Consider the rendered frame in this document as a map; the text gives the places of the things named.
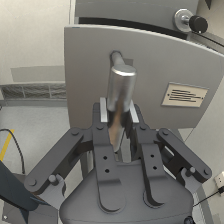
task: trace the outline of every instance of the silver metal cylinder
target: silver metal cylinder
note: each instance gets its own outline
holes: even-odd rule
[[[136,82],[137,70],[125,65],[121,55],[112,54],[114,66],[111,69],[107,109],[109,110],[109,136],[114,151],[118,151],[125,130],[127,112]]]

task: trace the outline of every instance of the cable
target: cable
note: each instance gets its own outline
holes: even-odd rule
[[[209,197],[205,198],[204,200],[198,202],[198,203],[197,203],[196,205],[194,205],[193,207],[197,206],[198,204],[200,204],[201,202],[203,202],[203,201],[205,201],[206,199],[210,198],[211,196],[209,196]]]
[[[20,154],[21,160],[22,160],[22,173],[24,174],[25,173],[24,160],[23,160],[22,152],[21,152],[21,150],[19,148],[19,145],[18,145],[18,143],[16,141],[15,136],[13,135],[13,133],[9,129],[0,129],[0,131],[8,131],[11,134],[11,136],[13,137],[13,139],[15,141],[15,144],[16,144],[18,150],[19,150],[19,154]]]

